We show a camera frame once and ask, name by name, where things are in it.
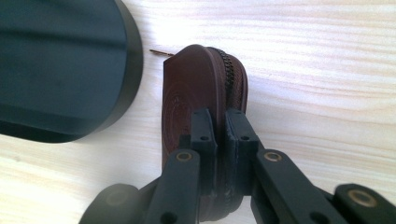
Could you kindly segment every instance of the black plastic object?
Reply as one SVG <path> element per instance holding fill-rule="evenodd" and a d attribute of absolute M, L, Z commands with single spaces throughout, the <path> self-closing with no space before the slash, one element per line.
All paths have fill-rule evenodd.
<path fill-rule="evenodd" d="M 96 196 L 81 218 L 80 224 L 139 223 L 140 195 L 131 185 L 116 184 Z"/>
<path fill-rule="evenodd" d="M 333 204 L 349 223 L 395 223 L 396 208 L 372 189 L 357 184 L 337 187 Z"/>
<path fill-rule="evenodd" d="M 143 51 L 121 0 L 0 3 L 0 133 L 67 142 L 119 119 Z"/>
<path fill-rule="evenodd" d="M 145 224 L 198 223 L 200 160 L 200 155 L 191 149 L 179 149 L 169 155 Z"/>

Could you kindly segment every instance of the black clamp jaw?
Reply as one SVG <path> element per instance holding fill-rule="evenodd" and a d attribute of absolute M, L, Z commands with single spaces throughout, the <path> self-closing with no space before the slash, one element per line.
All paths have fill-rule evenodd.
<path fill-rule="evenodd" d="M 371 189 L 347 184 L 331 195 L 316 188 L 285 153 L 262 146 L 244 113 L 226 112 L 225 135 L 228 193 L 251 196 L 257 223 L 396 222 L 396 207 Z M 215 187 L 217 156 L 210 114 L 197 110 L 191 135 L 180 137 L 161 177 L 140 190 L 121 184 L 104 189 L 79 223 L 198 223 L 200 196 Z"/>

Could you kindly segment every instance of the metal screw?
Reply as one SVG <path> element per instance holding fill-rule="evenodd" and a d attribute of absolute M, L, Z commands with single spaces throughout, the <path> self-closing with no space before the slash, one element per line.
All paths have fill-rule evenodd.
<path fill-rule="evenodd" d="M 347 196 L 349 196 L 353 202 L 364 207 L 376 207 L 376 199 L 366 191 L 360 189 L 351 189 L 347 192 Z"/>
<path fill-rule="evenodd" d="M 178 161 L 189 161 L 192 159 L 192 155 L 189 152 L 179 152 L 176 155 Z"/>
<path fill-rule="evenodd" d="M 282 156 L 275 152 L 266 152 L 264 154 L 264 158 L 267 159 L 268 161 L 281 161 L 282 160 Z"/>

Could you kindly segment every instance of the black curved object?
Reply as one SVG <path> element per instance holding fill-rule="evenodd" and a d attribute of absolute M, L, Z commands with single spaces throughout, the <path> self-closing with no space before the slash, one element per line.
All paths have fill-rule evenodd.
<path fill-rule="evenodd" d="M 0 133 L 76 140 L 132 103 L 143 50 L 121 0 L 0 3 Z"/>

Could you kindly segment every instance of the wood grain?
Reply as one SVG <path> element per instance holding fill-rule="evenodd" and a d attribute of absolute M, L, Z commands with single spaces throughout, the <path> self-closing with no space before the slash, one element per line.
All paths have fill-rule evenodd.
<path fill-rule="evenodd" d="M 248 73 L 247 117 L 318 187 L 377 190 L 396 203 L 395 1 L 135 1 L 144 74 L 113 126 L 49 145 L 0 136 L 0 223 L 78 223 L 114 183 L 161 174 L 164 57 L 190 44 L 223 49 Z M 249 198 L 213 223 L 255 223 Z"/>

